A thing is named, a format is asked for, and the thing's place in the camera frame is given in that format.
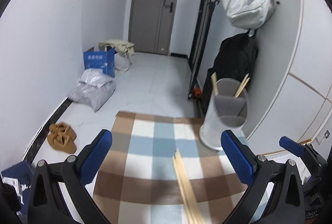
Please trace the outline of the white sack bag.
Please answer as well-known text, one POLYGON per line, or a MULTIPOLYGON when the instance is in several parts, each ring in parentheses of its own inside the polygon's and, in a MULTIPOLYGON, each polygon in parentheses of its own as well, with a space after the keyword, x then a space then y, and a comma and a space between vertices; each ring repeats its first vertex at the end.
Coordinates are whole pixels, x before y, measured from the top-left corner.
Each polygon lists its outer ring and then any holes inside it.
POLYGON ((114 55, 115 69, 119 72, 126 72, 130 69, 131 59, 128 54, 116 53, 114 55))

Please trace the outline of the black metal door frame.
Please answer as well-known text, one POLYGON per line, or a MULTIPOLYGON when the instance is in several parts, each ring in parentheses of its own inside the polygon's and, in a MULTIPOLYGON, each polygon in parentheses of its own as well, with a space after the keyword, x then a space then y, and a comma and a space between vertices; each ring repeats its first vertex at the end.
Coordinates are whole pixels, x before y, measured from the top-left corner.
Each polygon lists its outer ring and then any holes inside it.
POLYGON ((219 3, 220 0, 200 0, 196 29, 192 42, 190 57, 188 60, 191 69, 190 86, 188 90, 189 99, 192 98, 192 93, 197 83, 199 68, 203 58, 210 23, 212 20, 212 14, 216 5, 219 5, 219 3))

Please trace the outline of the orange black toy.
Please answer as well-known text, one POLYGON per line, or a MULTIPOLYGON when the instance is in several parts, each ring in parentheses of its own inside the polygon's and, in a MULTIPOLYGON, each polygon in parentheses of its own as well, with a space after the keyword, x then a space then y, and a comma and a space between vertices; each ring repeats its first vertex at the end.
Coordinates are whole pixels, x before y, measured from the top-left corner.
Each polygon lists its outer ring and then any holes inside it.
POLYGON ((194 100, 198 100, 200 99, 202 96, 202 92, 199 88, 193 88, 192 92, 191 92, 191 97, 194 100))

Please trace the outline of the white cabinet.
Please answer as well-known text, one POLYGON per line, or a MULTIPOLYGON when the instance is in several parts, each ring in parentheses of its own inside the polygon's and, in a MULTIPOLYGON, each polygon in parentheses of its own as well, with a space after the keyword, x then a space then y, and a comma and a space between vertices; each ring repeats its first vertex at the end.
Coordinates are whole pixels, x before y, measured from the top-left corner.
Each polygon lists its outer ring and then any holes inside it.
POLYGON ((324 0, 301 0, 298 44, 271 109, 248 140, 255 154, 282 151, 283 136, 312 141, 331 114, 331 11, 324 0))

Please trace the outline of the black hanging backpack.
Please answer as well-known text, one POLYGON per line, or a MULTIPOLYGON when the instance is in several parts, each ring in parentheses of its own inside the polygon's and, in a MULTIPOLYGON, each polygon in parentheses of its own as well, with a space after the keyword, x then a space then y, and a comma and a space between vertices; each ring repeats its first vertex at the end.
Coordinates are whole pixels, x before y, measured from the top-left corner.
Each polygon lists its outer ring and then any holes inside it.
POLYGON ((221 42, 220 50, 212 68, 207 71, 203 86, 203 93, 200 99, 203 113, 207 112, 212 95, 212 74, 215 73, 217 75, 217 80, 230 78, 239 82, 243 80, 245 75, 252 77, 258 56, 256 33, 256 31, 247 31, 221 42))

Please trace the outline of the grey plastic parcel bag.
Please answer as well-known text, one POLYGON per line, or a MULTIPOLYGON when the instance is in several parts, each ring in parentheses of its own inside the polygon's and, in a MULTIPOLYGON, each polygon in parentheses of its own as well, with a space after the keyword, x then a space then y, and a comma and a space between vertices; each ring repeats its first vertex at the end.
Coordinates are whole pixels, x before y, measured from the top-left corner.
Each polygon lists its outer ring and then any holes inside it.
POLYGON ((100 88, 80 83, 72 89, 67 98, 72 102, 90 106, 97 112, 114 94, 116 83, 114 81, 104 84, 100 88))

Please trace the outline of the wooden chopsticks bundle on mat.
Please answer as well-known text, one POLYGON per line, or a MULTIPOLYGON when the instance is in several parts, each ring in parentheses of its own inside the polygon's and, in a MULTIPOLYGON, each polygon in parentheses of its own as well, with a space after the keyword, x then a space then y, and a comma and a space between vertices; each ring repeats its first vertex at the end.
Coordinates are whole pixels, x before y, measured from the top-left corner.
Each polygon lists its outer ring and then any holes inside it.
POLYGON ((202 217, 198 207, 194 189, 188 179, 187 172, 178 149, 176 149, 174 155, 172 156, 172 163, 188 223, 203 224, 204 218, 202 217))

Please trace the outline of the grey brown door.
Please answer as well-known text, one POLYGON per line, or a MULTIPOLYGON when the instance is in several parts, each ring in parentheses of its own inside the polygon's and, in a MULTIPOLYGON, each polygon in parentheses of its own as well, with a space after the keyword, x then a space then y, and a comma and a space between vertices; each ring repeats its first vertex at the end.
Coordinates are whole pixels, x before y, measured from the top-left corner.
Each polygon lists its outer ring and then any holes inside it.
POLYGON ((132 0, 128 40, 135 51, 167 55, 177 0, 132 0))

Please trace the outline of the white plastic parcel bag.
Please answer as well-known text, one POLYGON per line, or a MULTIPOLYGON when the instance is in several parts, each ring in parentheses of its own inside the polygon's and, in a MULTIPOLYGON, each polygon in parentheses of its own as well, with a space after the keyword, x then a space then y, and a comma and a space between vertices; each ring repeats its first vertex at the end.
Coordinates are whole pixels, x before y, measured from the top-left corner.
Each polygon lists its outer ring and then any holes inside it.
POLYGON ((109 75, 104 74, 102 69, 95 68, 85 69, 81 78, 79 79, 80 83, 84 83, 97 88, 101 88, 112 81, 113 78, 109 75))

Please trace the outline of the wall socket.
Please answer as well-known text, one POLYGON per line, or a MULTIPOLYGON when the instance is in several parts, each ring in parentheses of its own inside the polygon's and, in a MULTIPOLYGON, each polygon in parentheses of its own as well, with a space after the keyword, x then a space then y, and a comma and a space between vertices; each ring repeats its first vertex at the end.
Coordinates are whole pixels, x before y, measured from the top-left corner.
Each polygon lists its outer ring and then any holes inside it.
POLYGON ((324 135, 323 135, 323 138, 324 138, 324 139, 328 139, 329 136, 330 136, 330 132, 329 132, 328 130, 326 130, 326 132, 325 132, 324 135))

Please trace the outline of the white mesh utensil holder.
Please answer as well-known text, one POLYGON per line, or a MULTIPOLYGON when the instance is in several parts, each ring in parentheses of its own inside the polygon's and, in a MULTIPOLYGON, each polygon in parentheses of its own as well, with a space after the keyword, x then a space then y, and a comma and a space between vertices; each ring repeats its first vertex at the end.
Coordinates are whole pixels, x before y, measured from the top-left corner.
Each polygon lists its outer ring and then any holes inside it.
POLYGON ((216 83, 218 94, 212 94, 199 137, 210 149, 222 151, 221 134, 231 130, 244 144, 247 142, 242 131, 249 116, 249 96, 244 89, 236 98, 240 82, 224 78, 216 83))

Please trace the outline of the brown slippers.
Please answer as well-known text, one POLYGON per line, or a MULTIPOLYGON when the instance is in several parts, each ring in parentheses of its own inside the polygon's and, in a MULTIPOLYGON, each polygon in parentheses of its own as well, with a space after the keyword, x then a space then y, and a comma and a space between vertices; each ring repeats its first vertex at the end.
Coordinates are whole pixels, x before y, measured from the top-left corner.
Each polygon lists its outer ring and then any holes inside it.
POLYGON ((49 145, 58 151, 74 154, 77 150, 74 140, 77 138, 75 131, 64 122, 53 123, 49 126, 47 141, 49 145))

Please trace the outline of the white sling bag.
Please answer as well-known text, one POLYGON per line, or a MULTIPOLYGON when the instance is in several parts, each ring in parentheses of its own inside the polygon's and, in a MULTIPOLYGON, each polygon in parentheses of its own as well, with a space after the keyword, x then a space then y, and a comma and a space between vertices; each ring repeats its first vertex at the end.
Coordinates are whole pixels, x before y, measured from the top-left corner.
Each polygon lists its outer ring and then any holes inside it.
POLYGON ((276 0, 221 0, 230 23, 237 28, 256 30, 273 15, 276 0))

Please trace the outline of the beige cloth on bag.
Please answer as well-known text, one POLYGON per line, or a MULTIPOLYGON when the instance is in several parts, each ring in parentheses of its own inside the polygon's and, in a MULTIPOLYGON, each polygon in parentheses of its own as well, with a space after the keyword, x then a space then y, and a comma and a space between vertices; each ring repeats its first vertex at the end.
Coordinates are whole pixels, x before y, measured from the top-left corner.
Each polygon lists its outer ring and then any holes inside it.
POLYGON ((117 53, 122 56, 131 57, 134 55, 134 44, 124 40, 110 39, 99 42, 99 49, 102 48, 114 48, 117 53))

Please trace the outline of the plaid checkered mat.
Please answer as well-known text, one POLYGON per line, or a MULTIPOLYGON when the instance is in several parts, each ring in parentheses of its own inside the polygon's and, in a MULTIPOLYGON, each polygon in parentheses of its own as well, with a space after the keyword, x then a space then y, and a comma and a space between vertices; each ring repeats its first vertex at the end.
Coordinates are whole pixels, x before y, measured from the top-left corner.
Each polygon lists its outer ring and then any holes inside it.
POLYGON ((205 223, 222 223, 246 186, 227 157, 199 139, 199 118, 118 112, 112 146, 96 177, 93 200, 111 223, 186 223, 173 168, 181 154, 205 223))

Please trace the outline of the wooden chopstick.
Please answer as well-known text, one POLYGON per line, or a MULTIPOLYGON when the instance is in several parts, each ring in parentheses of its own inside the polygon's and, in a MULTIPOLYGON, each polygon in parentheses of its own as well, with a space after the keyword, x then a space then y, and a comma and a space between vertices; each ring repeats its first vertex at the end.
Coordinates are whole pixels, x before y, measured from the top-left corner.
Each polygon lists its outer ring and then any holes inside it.
POLYGON ((213 73, 211 75, 211 80, 212 80, 212 86, 213 86, 213 93, 215 96, 218 95, 218 86, 217 86, 217 74, 213 73))
POLYGON ((245 75, 243 81, 241 82, 240 86, 238 87, 238 89, 234 95, 234 98, 238 98, 240 96, 241 92, 245 89, 245 86, 247 85, 249 80, 250 80, 250 77, 249 77, 249 74, 247 73, 245 75))

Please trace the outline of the blue cardboard box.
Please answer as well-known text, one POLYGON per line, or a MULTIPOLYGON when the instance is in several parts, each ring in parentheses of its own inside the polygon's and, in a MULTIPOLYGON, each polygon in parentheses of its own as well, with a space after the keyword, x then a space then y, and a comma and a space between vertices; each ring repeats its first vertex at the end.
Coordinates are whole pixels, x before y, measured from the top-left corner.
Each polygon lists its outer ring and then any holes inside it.
POLYGON ((115 50, 110 48, 107 51, 94 51, 90 49, 83 53, 85 69, 100 69, 104 74, 115 77, 115 50))

